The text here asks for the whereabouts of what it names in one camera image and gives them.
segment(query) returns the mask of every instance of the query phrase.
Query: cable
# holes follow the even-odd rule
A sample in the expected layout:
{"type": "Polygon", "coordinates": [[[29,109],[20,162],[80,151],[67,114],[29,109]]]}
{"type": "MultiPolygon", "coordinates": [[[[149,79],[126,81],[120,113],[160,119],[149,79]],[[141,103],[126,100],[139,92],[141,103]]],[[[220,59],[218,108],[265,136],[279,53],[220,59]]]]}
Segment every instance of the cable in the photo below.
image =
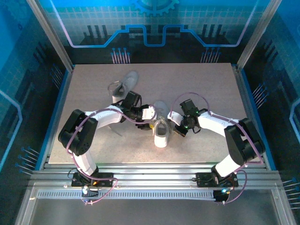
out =
{"type": "MultiPolygon", "coordinates": [[[[211,112],[211,111],[210,111],[210,104],[209,104],[208,100],[207,100],[205,97],[203,97],[202,95],[199,95],[198,93],[195,93],[195,92],[186,92],[186,93],[183,93],[183,94],[179,95],[179,96],[175,99],[175,101],[173,102],[173,104],[172,104],[172,107],[171,107],[171,110],[170,110],[170,117],[172,117],[173,107],[174,107],[176,101],[177,101],[181,96],[186,95],[186,94],[194,94],[194,95],[197,95],[197,96],[203,98],[204,101],[206,102],[206,105],[207,105],[207,112],[208,112],[208,114],[209,114],[210,116],[215,117],[215,118],[217,118],[217,119],[224,120],[224,121],[229,122],[229,123],[232,123],[232,124],[236,125],[236,126],[241,130],[241,132],[244,134],[244,136],[245,136],[245,137],[247,138],[247,140],[249,141],[249,144],[250,144],[251,147],[253,148],[253,151],[255,152],[256,156],[259,158],[259,162],[248,162],[248,163],[246,163],[246,164],[263,164],[263,158],[261,157],[261,155],[260,155],[260,153],[258,152],[256,146],[254,145],[253,141],[251,140],[251,138],[249,137],[249,135],[247,134],[247,132],[244,130],[244,128],[243,128],[240,124],[238,124],[237,122],[235,122],[235,121],[233,121],[233,120],[231,120],[231,119],[228,119],[228,118],[223,117],[223,116],[216,115],[216,114],[214,114],[213,112],[211,112]]],[[[234,172],[237,173],[241,168],[245,167],[246,164],[240,166],[240,167],[237,168],[234,172]]]]}
{"type": "MultiPolygon", "coordinates": [[[[156,110],[155,110],[155,107],[154,107],[153,105],[149,105],[149,107],[150,107],[150,106],[154,108],[154,115],[153,115],[153,117],[150,119],[150,120],[152,120],[152,119],[154,119],[154,118],[156,117],[156,110]]],[[[149,123],[149,122],[147,122],[147,121],[144,121],[144,122],[136,122],[135,120],[132,120],[132,119],[130,119],[129,117],[127,117],[125,114],[123,114],[123,113],[120,112],[119,110],[111,109],[111,108],[106,108],[106,109],[99,109],[99,110],[93,112],[91,115],[87,116],[87,117],[79,124],[79,126],[76,128],[75,132],[74,132],[73,135],[71,136],[71,138],[70,138],[70,140],[69,140],[69,142],[68,142],[68,144],[67,144],[67,146],[66,146],[66,152],[67,152],[68,154],[72,155],[71,158],[73,159],[73,162],[74,162],[75,166],[77,167],[78,171],[79,171],[80,173],[82,173],[83,175],[85,175],[86,177],[92,179],[92,180],[114,180],[114,181],[116,181],[116,182],[113,184],[113,186],[112,186],[112,187],[111,187],[111,188],[110,188],[110,189],[109,189],[109,190],[108,190],[101,198],[99,198],[99,199],[97,199],[97,200],[95,200],[95,201],[92,201],[92,202],[87,202],[87,204],[91,204],[91,205],[94,204],[94,203],[97,203],[97,202],[101,201],[103,198],[105,198],[105,197],[106,197],[106,196],[107,196],[107,195],[115,188],[115,186],[116,186],[117,183],[118,183],[118,179],[117,179],[117,178],[114,178],[114,177],[112,177],[112,178],[97,178],[97,177],[89,176],[89,175],[86,174],[84,171],[82,171],[82,169],[80,168],[80,166],[79,166],[79,165],[77,164],[77,162],[76,162],[75,155],[74,155],[73,153],[69,152],[69,148],[70,148],[70,145],[71,145],[72,141],[74,140],[75,136],[76,136],[77,133],[79,132],[80,128],[84,125],[84,123],[85,123],[89,118],[91,118],[92,116],[94,116],[94,115],[96,115],[96,114],[98,114],[98,113],[100,113],[100,112],[105,112],[105,111],[113,111],[113,112],[117,112],[117,113],[121,114],[123,117],[125,117],[127,120],[129,120],[130,122],[135,123],[135,124],[146,124],[146,123],[149,123]]]]}
{"type": "Polygon", "coordinates": [[[194,128],[192,129],[194,134],[198,134],[201,131],[201,128],[195,132],[194,128]]]}
{"type": "Polygon", "coordinates": [[[197,181],[199,181],[199,182],[210,182],[211,180],[213,180],[213,178],[210,178],[209,180],[201,180],[201,179],[195,178],[195,177],[192,178],[193,182],[197,182],[197,181]]]}
{"type": "Polygon", "coordinates": [[[92,177],[92,176],[89,176],[88,174],[86,174],[84,171],[82,171],[81,170],[81,168],[79,167],[79,165],[77,164],[77,162],[76,162],[76,159],[75,159],[75,157],[74,157],[74,155],[72,156],[72,159],[73,159],[73,161],[74,161],[74,164],[75,164],[75,166],[78,168],[78,171],[79,172],[81,172],[83,175],[85,175],[86,177],[88,177],[88,178],[90,178],[90,179],[92,179],[92,180],[109,180],[109,181],[111,181],[111,180],[114,180],[114,181],[116,181],[114,184],[113,184],[113,186],[101,197],[101,198],[99,198],[99,199],[97,199],[97,200],[95,200],[95,201],[92,201],[92,202],[86,202],[86,204],[90,204],[90,205],[92,205],[92,204],[94,204],[94,203],[97,203],[97,202],[99,202],[99,201],[101,201],[103,198],[105,198],[115,187],[116,187],[116,185],[117,185],[117,183],[118,183],[118,179],[117,178],[115,178],[115,177],[109,177],[109,178],[97,178],[97,177],[92,177]]]}
{"type": "Polygon", "coordinates": [[[72,170],[75,170],[75,169],[74,169],[74,168],[73,168],[73,169],[70,169],[69,172],[67,173],[67,177],[68,177],[69,179],[72,179],[71,177],[69,177],[69,175],[70,175],[70,173],[71,173],[72,170]]]}
{"type": "MultiPolygon", "coordinates": [[[[152,119],[154,119],[154,118],[156,117],[156,110],[155,110],[155,107],[154,107],[153,105],[149,105],[149,107],[150,107],[150,106],[154,108],[154,112],[155,112],[154,115],[153,115],[153,117],[150,119],[150,120],[152,120],[152,119]]],[[[67,153],[68,153],[69,155],[72,155],[72,152],[69,152],[70,145],[71,145],[72,141],[74,140],[74,138],[76,137],[76,135],[77,135],[78,131],[80,130],[80,128],[85,124],[85,122],[86,122],[89,118],[91,118],[91,117],[97,115],[98,113],[105,112],[105,111],[113,111],[113,112],[119,113],[119,114],[121,114],[124,118],[126,118],[128,121],[130,121],[130,122],[132,122],[132,123],[135,123],[135,124],[147,124],[147,123],[149,123],[148,121],[136,122],[135,120],[132,120],[131,118],[129,118],[128,116],[126,116],[124,113],[122,113],[122,112],[120,112],[119,110],[116,110],[116,109],[112,109],[112,108],[99,109],[99,110],[93,112],[91,115],[87,116],[87,117],[79,124],[79,126],[77,127],[77,129],[75,130],[75,132],[73,133],[73,135],[71,136],[71,138],[70,138],[70,140],[69,140],[69,142],[68,142],[68,144],[67,144],[67,146],[66,146],[66,151],[67,151],[67,153]]]]}
{"type": "Polygon", "coordinates": [[[232,203],[235,200],[237,200],[240,197],[240,195],[244,192],[244,190],[246,188],[246,185],[247,185],[247,173],[244,170],[239,170],[239,172],[243,172],[245,174],[245,183],[244,183],[244,186],[243,186],[242,190],[240,191],[240,193],[238,194],[238,196],[236,196],[235,198],[233,198],[230,201],[227,200],[226,202],[224,202],[224,204],[232,203]]]}

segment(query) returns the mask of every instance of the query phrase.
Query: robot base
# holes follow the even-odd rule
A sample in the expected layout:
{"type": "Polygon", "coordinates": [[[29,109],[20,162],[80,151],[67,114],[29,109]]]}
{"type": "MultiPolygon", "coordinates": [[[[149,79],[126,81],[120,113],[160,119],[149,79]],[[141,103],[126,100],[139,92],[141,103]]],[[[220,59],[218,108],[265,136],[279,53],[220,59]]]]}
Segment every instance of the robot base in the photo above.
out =
{"type": "MultiPolygon", "coordinates": [[[[93,177],[97,178],[108,178],[113,177],[112,172],[97,172],[93,174],[93,177]]],[[[72,187],[84,187],[85,185],[92,187],[109,187],[113,186],[113,181],[109,180],[91,180],[89,178],[84,177],[81,173],[75,172],[72,178],[72,187]]]]}
{"type": "Polygon", "coordinates": [[[236,174],[231,173],[228,177],[224,178],[219,184],[214,181],[213,174],[211,172],[198,172],[196,178],[192,181],[197,182],[198,188],[231,188],[238,187],[238,179],[236,174]]]}

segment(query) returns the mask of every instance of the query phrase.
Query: white robotic arm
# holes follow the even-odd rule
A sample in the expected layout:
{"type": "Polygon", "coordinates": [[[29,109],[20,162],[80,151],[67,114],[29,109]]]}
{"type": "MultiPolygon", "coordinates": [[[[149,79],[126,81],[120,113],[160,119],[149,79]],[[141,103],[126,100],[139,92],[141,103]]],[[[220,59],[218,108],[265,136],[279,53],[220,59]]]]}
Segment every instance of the white robotic arm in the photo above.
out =
{"type": "Polygon", "coordinates": [[[180,106],[184,115],[177,112],[170,112],[168,115],[168,119],[176,124],[174,129],[176,133],[185,137],[190,129],[196,134],[204,128],[226,138],[229,155],[212,168],[217,183],[257,156],[249,141],[253,142],[260,154],[264,152],[263,142],[249,119],[234,120],[216,115],[212,111],[209,113],[206,109],[199,110],[191,99],[184,101],[180,106]],[[244,134],[236,124],[243,127],[251,140],[242,139],[244,134]]]}
{"type": "Polygon", "coordinates": [[[143,105],[136,107],[136,96],[139,97],[138,94],[130,92],[121,105],[110,105],[96,114],[96,111],[82,112],[80,110],[74,110],[72,112],[59,134],[59,141],[64,147],[67,146],[71,136],[83,119],[92,115],[85,122],[84,126],[79,129],[69,149],[73,153],[79,169],[82,170],[84,174],[91,176],[98,171],[96,163],[89,151],[97,129],[109,124],[123,122],[125,119],[135,120],[137,123],[140,123],[138,128],[145,129],[148,124],[145,123],[143,125],[142,121],[155,119],[156,114],[153,106],[143,105]]]}

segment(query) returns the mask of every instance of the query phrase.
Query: gear graphic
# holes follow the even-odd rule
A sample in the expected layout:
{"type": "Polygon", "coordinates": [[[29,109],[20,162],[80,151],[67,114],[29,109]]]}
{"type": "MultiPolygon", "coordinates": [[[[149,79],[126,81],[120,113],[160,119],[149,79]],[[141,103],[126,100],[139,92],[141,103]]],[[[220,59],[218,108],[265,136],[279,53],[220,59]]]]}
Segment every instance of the gear graphic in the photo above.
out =
{"type": "Polygon", "coordinates": [[[169,13],[169,10],[174,9],[179,0],[133,0],[132,3],[136,9],[140,10],[141,14],[157,16],[169,13]]]}

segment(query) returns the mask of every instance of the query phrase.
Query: gray sneaker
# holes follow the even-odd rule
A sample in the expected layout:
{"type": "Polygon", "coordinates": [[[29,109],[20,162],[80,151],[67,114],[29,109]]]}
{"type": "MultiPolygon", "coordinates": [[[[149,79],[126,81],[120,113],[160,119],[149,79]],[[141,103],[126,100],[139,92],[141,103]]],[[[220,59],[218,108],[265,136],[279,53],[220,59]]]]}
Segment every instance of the gray sneaker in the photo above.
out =
{"type": "Polygon", "coordinates": [[[171,125],[167,121],[170,112],[168,106],[163,101],[156,101],[154,107],[157,112],[157,120],[154,122],[153,135],[156,147],[164,148],[168,144],[171,125]]]}
{"type": "Polygon", "coordinates": [[[116,81],[111,83],[107,90],[112,92],[112,102],[116,103],[126,97],[128,92],[130,92],[137,84],[139,75],[135,71],[130,71],[121,81],[116,81]]]}

